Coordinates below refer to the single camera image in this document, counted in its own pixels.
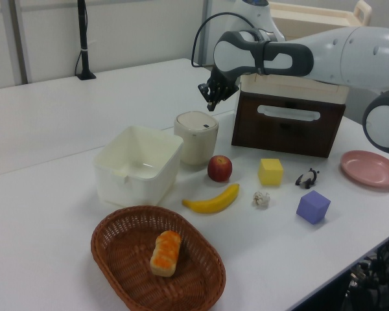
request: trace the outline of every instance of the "cylindrical white container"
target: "cylindrical white container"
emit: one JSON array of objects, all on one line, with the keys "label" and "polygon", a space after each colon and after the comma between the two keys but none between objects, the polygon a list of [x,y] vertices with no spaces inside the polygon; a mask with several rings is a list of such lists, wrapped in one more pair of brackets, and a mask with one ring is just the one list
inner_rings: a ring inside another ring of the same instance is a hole
[{"label": "cylindrical white container", "polygon": [[208,163],[215,151],[218,121],[207,113],[190,111],[174,120],[174,134],[183,138],[180,159],[190,165]]}]

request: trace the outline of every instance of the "white crumpled object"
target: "white crumpled object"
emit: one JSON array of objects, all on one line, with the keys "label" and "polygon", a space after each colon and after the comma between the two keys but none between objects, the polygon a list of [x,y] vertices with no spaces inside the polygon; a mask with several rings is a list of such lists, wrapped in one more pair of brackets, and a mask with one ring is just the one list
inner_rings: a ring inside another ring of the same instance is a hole
[{"label": "white crumpled object", "polygon": [[270,195],[267,192],[263,194],[262,192],[258,191],[253,194],[253,203],[260,207],[267,208],[270,203],[270,200]]}]

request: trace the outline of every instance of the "plate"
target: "plate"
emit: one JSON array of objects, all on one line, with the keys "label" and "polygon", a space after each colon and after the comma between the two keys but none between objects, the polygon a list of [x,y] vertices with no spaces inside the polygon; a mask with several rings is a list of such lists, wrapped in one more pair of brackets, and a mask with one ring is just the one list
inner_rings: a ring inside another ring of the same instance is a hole
[{"label": "plate", "polygon": [[369,151],[346,152],[340,160],[343,171],[354,180],[372,187],[389,186],[389,159]]}]

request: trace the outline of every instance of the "small toy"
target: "small toy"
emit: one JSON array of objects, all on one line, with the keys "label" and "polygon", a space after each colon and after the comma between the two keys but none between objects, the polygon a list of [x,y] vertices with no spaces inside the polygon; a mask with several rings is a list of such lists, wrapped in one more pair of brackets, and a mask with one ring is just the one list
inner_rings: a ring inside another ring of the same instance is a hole
[{"label": "small toy", "polygon": [[316,191],[310,191],[301,197],[297,215],[306,219],[310,224],[317,224],[324,218],[331,201]]},{"label": "small toy", "polygon": [[310,170],[307,173],[302,174],[297,179],[296,186],[304,184],[306,189],[310,189],[310,186],[314,185],[314,183],[316,182],[317,174],[319,173],[320,173],[319,171],[316,172],[315,170],[310,168]]},{"label": "small toy", "polygon": [[269,193],[255,192],[253,194],[253,203],[266,209],[270,203]]}]

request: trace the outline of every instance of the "table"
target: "table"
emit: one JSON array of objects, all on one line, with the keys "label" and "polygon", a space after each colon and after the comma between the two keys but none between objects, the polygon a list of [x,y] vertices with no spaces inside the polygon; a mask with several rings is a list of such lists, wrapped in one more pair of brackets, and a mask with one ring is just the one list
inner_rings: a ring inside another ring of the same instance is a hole
[{"label": "table", "polygon": [[[172,133],[177,114],[205,109],[196,86],[207,76],[176,60],[99,73],[80,84],[67,78],[0,90],[6,105],[0,107],[0,310],[127,310],[91,256],[94,228],[118,208],[98,199],[92,160],[130,124]],[[155,86],[136,91],[142,81]],[[240,183],[239,197],[221,213],[193,213],[182,198],[212,197],[226,184],[211,181],[205,167],[181,164],[159,205],[180,213],[220,253],[227,281],[212,310],[291,310],[389,239],[389,189],[356,184],[339,168],[349,150],[389,155],[347,118],[328,159],[232,146],[234,106],[231,98],[216,109],[215,154],[233,161],[230,182]],[[20,115],[26,122],[17,122]],[[265,157],[280,159],[280,187],[260,185],[257,169]],[[312,190],[331,200],[317,225],[296,215],[308,191],[294,182],[309,167],[320,171]],[[270,194],[266,210],[252,205],[258,190]]]}]

